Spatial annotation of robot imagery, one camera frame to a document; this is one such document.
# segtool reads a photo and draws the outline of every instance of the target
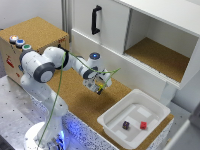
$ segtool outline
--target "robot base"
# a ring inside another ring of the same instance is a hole
[[[37,123],[26,132],[24,137],[24,150],[49,150],[47,146],[44,148],[38,147],[38,144],[34,140],[43,125],[44,122]],[[67,140],[65,138],[65,144],[68,145],[67,143],[69,143],[69,138],[67,138]]]

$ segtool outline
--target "brown wooden box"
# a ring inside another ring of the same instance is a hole
[[[19,56],[21,49],[9,43],[9,38],[17,35],[19,39],[25,40],[32,49],[42,54],[49,46],[69,49],[69,35],[40,17],[32,18],[5,30],[0,31],[0,51],[7,75],[20,84],[23,75],[20,69]]]

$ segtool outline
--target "green cable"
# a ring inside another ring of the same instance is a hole
[[[71,52],[69,52],[69,53],[70,53],[72,56],[74,56],[76,59],[78,59],[85,67],[87,67],[88,69],[90,69],[90,70],[92,70],[92,71],[94,71],[94,72],[98,72],[98,73],[112,73],[112,74],[110,75],[110,77],[106,80],[106,82],[104,83],[103,89],[105,88],[105,86],[106,86],[108,80],[109,80],[118,70],[121,69],[121,68],[119,68],[119,69],[116,69],[116,70],[113,70],[113,71],[108,71],[108,72],[97,71],[97,70],[94,70],[94,69],[88,67],[87,65],[85,65],[78,57],[76,57],[76,56],[75,56],[74,54],[72,54]],[[40,138],[40,141],[39,141],[37,150],[38,150],[38,148],[39,148],[39,146],[40,146],[40,144],[41,144],[42,138],[43,138],[43,136],[44,136],[44,134],[45,134],[45,132],[46,132],[46,129],[47,129],[48,125],[49,125],[49,122],[50,122],[50,120],[51,120],[51,118],[52,118],[53,111],[54,111],[54,107],[55,107],[55,104],[56,104],[56,101],[57,101],[57,98],[58,98],[58,95],[59,95],[60,85],[61,85],[61,81],[62,81],[62,72],[63,72],[62,69],[63,69],[63,64],[64,64],[65,55],[66,55],[66,53],[63,55],[63,58],[62,58],[62,67],[61,67],[60,81],[59,81],[59,86],[58,86],[58,91],[57,91],[57,94],[56,94],[56,98],[55,98],[55,101],[54,101],[54,104],[53,104],[53,108],[52,108],[52,110],[51,110],[51,114],[50,114],[49,120],[48,120],[48,122],[47,122],[47,125],[46,125],[46,127],[45,127],[43,133],[42,133],[42,137]]]
[[[58,86],[58,91],[57,91],[57,94],[56,94],[56,98],[55,98],[55,101],[54,101],[54,103],[53,103],[53,108],[52,108],[52,110],[51,110],[51,115],[50,115],[49,120],[48,120],[48,122],[47,122],[47,125],[46,125],[46,127],[45,127],[45,129],[44,129],[44,131],[43,131],[43,133],[42,133],[42,137],[40,138],[40,141],[39,141],[37,150],[38,150],[38,148],[39,148],[39,146],[40,146],[40,144],[41,144],[41,141],[42,141],[42,138],[43,138],[43,136],[44,136],[44,133],[46,132],[46,129],[47,129],[48,125],[49,125],[49,122],[50,122],[51,117],[52,117],[52,115],[53,115],[54,107],[55,107],[55,105],[56,105],[56,101],[57,101],[57,98],[58,98],[58,95],[59,95],[60,85],[61,85],[61,81],[62,81],[62,72],[63,72],[62,69],[63,69],[63,63],[64,63],[65,55],[66,55],[66,53],[63,55],[63,58],[62,58],[62,67],[61,67],[60,81],[59,81],[59,86]]]

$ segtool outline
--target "door handle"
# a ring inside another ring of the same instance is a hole
[[[101,6],[96,6],[92,11],[92,34],[97,34],[100,32],[100,29],[96,27],[97,22],[97,11],[102,10]]]

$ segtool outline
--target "red block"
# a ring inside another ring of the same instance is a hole
[[[141,121],[141,124],[140,124],[140,129],[143,129],[145,130],[147,128],[147,123],[146,122],[143,122]]]

